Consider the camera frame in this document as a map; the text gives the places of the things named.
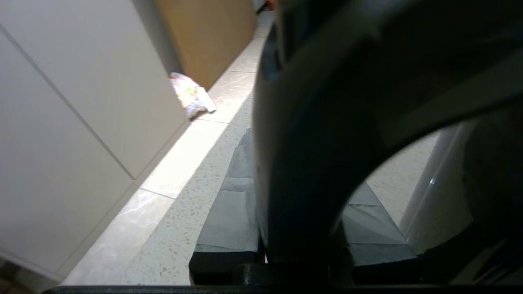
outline cabinet door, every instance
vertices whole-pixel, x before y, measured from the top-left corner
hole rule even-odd
[[[0,30],[0,255],[57,271],[131,178]]]
[[[4,0],[7,31],[136,178],[185,113],[129,0]]]

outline tile grout line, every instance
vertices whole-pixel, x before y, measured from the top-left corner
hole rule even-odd
[[[241,72],[241,71],[231,71],[231,70],[226,70],[226,72],[232,72],[232,73],[257,73],[257,72]]]
[[[224,123],[226,125],[229,124],[229,122],[223,122],[223,121],[216,121],[216,120],[209,120],[209,119],[203,119],[203,118],[195,118],[195,120],[204,120],[204,121],[211,121],[211,122],[219,122],[219,123]]]
[[[151,191],[151,190],[149,190],[149,189],[145,189],[145,188],[142,188],[142,187],[138,188],[138,190],[144,190],[144,191],[147,191],[147,192],[150,192],[150,193],[153,193],[153,194],[159,195],[159,196],[167,197],[167,198],[169,198],[169,199],[171,199],[171,200],[176,200],[176,198],[173,198],[173,197],[170,197],[170,196],[167,196],[167,195],[163,195],[163,194],[161,194],[161,193],[158,193],[158,192],[155,192],[155,191]]]

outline tiled floor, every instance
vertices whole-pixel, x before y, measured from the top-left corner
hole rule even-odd
[[[218,110],[191,123],[64,285],[189,284],[199,231],[233,150],[251,125],[249,93],[273,20],[273,12],[260,14],[252,41],[209,90]],[[396,223],[435,140],[410,146],[367,179]]]

